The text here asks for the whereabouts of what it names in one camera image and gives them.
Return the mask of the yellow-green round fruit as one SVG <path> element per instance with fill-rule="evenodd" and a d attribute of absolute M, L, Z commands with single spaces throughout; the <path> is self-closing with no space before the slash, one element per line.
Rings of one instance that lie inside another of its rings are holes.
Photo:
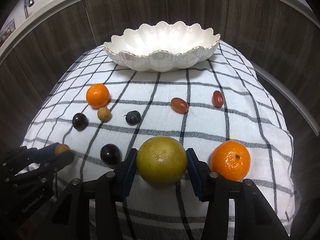
<path fill-rule="evenodd" d="M 157 136 L 140 146 L 136 165 L 144 181 L 156 187 L 164 187 L 180 181 L 186 172 L 188 157 L 179 141 Z"/>

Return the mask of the dark wood cabinet fronts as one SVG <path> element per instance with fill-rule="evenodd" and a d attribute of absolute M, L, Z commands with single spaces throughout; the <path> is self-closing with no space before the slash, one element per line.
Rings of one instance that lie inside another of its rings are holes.
<path fill-rule="evenodd" d="M 284 2 L 82 0 L 36 26 L 1 61 L 1 152 L 24 145 L 35 115 L 81 55 L 125 29 L 160 21 L 213 28 L 221 42 L 282 83 L 319 120 L 319 26 Z M 257 79 L 278 103 L 293 137 L 295 213 L 288 233 L 302 238 L 318 215 L 308 207 L 319 197 L 319 128 L 310 128 L 287 96 Z"/>

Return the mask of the orange mandarin with stem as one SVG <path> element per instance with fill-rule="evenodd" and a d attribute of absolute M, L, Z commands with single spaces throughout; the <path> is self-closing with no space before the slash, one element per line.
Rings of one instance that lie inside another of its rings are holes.
<path fill-rule="evenodd" d="M 228 180 L 241 181 L 248 174 L 251 156 L 240 142 L 228 140 L 211 153 L 209 166 L 214 172 Z"/>

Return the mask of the white scalloped ceramic bowl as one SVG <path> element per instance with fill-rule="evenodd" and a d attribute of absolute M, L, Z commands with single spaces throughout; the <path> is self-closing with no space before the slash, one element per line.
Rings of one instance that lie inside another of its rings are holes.
<path fill-rule="evenodd" d="M 169 72 L 187 69 L 209 59 L 216 51 L 221 35 L 200 24 L 186 25 L 160 21 L 142 24 L 138 29 L 125 29 L 113 35 L 104 48 L 110 59 L 137 72 Z"/>

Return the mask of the dark blue blueberry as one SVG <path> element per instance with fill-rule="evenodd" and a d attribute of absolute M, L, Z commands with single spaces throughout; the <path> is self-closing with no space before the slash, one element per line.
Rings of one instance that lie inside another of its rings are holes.
<path fill-rule="evenodd" d="M 126 115 L 125 115 L 125 120 L 129 125 L 136 125 L 139 122 L 141 122 L 141 114 L 139 113 L 139 111 L 129 111 Z"/>

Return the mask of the small tan longan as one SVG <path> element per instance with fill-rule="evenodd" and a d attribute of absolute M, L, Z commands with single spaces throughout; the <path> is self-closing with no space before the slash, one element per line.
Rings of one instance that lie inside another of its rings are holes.
<path fill-rule="evenodd" d="M 58 144 L 55 147 L 55 155 L 60 155 L 63 152 L 70 151 L 70 147 L 66 144 Z"/>

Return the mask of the chrome kitchen faucet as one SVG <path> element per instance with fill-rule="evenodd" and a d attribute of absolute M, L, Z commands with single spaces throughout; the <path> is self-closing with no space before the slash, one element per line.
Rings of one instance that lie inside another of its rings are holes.
<path fill-rule="evenodd" d="M 24 14 L 25 18 L 29 17 L 28 8 L 34 5 L 34 0 L 24 0 Z"/>

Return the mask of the dark plum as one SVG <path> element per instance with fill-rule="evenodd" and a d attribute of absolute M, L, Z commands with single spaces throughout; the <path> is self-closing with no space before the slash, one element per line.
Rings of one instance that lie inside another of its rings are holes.
<path fill-rule="evenodd" d="M 72 125 L 77 131 L 83 131 L 88 126 L 88 118 L 83 113 L 76 113 L 72 119 Z"/>
<path fill-rule="evenodd" d="M 100 150 L 100 158 L 108 167 L 115 167 L 121 161 L 121 152 L 115 144 L 106 144 Z"/>

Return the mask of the white black checkered cloth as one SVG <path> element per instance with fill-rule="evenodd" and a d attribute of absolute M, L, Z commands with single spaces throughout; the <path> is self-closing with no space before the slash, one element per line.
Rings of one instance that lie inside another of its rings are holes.
<path fill-rule="evenodd" d="M 86 101 L 91 85 L 104 84 L 111 111 L 107 122 L 99 108 Z M 224 104 L 212 103 L 219 90 Z M 171 99 L 189 105 L 185 114 L 171 108 Z M 141 122 L 129 125 L 125 115 L 139 111 Z M 73 116 L 83 113 L 88 126 L 77 131 Z M 295 213 L 291 180 L 293 137 L 281 108 L 259 83 L 251 63 L 232 46 L 220 42 L 214 55 L 195 66 L 167 73 L 134 72 L 116 65 L 99 46 L 81 55 L 67 70 L 35 115 L 23 139 L 24 146 L 42 148 L 59 142 L 74 152 L 74 162 L 57 175 L 57 190 L 73 179 L 95 180 L 108 171 L 100 158 L 106 144 L 115 144 L 125 158 L 132 148 L 155 136 L 178 140 L 208 161 L 213 150 L 231 139 L 246 146 L 251 156 L 248 178 L 253 180 L 291 230 Z"/>

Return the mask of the tan longan fruit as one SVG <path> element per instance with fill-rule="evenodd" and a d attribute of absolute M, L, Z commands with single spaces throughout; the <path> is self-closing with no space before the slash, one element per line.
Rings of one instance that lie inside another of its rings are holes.
<path fill-rule="evenodd" d="M 100 121 L 107 122 L 111 118 L 111 111 L 107 107 L 100 107 L 97 116 Z"/>

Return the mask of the red oblong grape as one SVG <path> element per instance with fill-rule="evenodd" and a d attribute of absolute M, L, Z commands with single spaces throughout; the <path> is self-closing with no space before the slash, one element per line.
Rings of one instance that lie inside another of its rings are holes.
<path fill-rule="evenodd" d="M 189 110 L 188 103 L 181 98 L 172 98 L 170 104 L 171 108 L 180 114 L 185 114 Z"/>
<path fill-rule="evenodd" d="M 212 103 L 217 108 L 221 108 L 223 106 L 224 98 L 219 90 L 213 92 Z"/>

